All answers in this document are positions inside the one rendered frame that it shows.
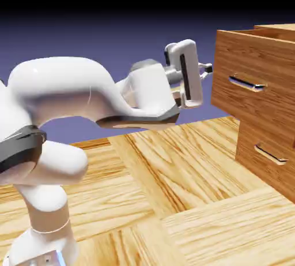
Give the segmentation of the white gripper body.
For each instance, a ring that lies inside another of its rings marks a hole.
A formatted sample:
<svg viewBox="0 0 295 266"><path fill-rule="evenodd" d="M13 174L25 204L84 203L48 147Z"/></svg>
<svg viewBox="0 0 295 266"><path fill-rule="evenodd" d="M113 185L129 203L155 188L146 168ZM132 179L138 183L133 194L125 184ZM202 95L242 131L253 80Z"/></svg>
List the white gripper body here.
<svg viewBox="0 0 295 266"><path fill-rule="evenodd" d="M203 103L203 93L196 43L193 40L182 40L172 47L172 65L182 73L181 107L199 107Z"/></svg>

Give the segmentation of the light wood cabinet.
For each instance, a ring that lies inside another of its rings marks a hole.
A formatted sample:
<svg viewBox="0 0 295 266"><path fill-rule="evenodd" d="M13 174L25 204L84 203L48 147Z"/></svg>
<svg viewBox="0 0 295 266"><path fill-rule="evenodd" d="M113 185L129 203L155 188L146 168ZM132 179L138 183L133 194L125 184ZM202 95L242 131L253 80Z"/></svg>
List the light wood cabinet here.
<svg viewBox="0 0 295 266"><path fill-rule="evenodd" d="M259 31L267 30L270 34L275 34L277 38L287 38L291 41L295 41L295 24L273 24L273 25L256 25L251 30L242 30L243 31Z"/></svg>

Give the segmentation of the light wood drawer front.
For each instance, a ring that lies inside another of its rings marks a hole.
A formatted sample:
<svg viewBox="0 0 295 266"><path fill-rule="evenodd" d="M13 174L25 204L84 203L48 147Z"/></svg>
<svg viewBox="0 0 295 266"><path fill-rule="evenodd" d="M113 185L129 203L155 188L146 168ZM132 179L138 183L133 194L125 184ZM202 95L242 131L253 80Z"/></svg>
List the light wood drawer front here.
<svg viewBox="0 0 295 266"><path fill-rule="evenodd" d="M254 150L259 145L278 158L289 159L285 165L276 165ZM280 137L249 122L241 121L237 139L237 162L295 203L295 137Z"/></svg>
<svg viewBox="0 0 295 266"><path fill-rule="evenodd" d="M232 75L267 87L249 91L230 83ZM295 41L265 29L218 31L211 102L240 121L295 137Z"/></svg>

